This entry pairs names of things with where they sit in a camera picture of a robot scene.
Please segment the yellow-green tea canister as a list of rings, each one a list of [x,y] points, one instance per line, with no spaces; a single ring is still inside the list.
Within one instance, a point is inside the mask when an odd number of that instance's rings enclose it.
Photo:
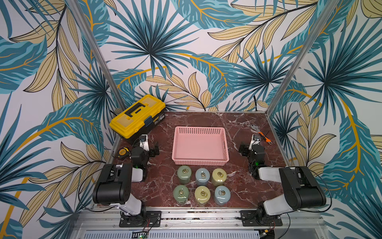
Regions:
[[[211,193],[206,186],[199,186],[195,190],[195,199],[198,205],[204,206],[210,200]]]
[[[216,168],[212,172],[211,182],[215,187],[224,185],[226,180],[227,180],[227,173],[222,168]]]

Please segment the green tea canister back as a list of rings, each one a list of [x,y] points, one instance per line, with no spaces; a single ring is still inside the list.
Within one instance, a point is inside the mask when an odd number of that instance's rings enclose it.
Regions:
[[[182,165],[177,170],[177,176],[181,184],[188,184],[191,181],[192,170],[187,165]]]

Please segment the blue tea canister front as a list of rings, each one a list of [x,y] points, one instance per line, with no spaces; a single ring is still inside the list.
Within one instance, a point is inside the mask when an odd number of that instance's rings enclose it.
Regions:
[[[222,206],[230,201],[230,190],[223,185],[217,186],[214,192],[214,201],[217,205]]]

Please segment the blue tea canister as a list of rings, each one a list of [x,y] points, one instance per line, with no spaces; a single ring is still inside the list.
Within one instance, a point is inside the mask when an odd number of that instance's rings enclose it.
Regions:
[[[198,186],[207,186],[210,180],[210,172],[206,168],[199,168],[196,171],[196,184]]]
[[[222,206],[230,201],[230,190],[223,185],[217,186],[214,192],[214,201],[217,205]]]

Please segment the pink perforated plastic basket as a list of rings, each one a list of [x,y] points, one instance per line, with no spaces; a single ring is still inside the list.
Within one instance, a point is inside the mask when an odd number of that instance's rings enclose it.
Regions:
[[[229,162],[225,129],[177,126],[172,160],[176,165],[224,166]]]

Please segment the dark green tea canister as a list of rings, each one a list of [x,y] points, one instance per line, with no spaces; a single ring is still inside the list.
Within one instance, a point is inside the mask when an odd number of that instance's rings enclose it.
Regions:
[[[185,185],[178,185],[173,190],[173,197],[178,204],[186,204],[189,198],[190,192]]]

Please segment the blue tea canister back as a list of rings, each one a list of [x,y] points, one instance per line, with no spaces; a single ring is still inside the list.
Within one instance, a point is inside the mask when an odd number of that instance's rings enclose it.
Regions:
[[[199,168],[196,171],[196,184],[198,186],[207,186],[210,180],[210,172],[206,168]]]

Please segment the yellow-green tea canister front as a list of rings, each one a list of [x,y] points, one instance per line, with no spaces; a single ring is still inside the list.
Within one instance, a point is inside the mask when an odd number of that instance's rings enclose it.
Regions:
[[[199,186],[195,190],[195,199],[198,205],[204,206],[210,200],[211,193],[206,186]]]

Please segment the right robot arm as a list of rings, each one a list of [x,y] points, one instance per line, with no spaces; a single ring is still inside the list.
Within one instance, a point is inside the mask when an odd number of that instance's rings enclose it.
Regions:
[[[271,167],[265,164],[265,148],[260,144],[240,144],[239,153],[247,157],[249,173],[256,180],[280,183],[283,194],[259,203],[258,220],[305,208],[326,205],[326,196],[306,166]]]

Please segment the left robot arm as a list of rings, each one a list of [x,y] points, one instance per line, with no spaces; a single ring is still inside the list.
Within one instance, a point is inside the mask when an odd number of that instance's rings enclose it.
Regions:
[[[146,217],[144,202],[131,193],[133,182],[143,182],[147,178],[147,165],[151,157],[160,154],[159,146],[145,150],[134,146],[132,150],[123,147],[117,156],[130,158],[130,163],[106,164],[99,175],[93,190],[93,202],[119,209],[123,217]]]

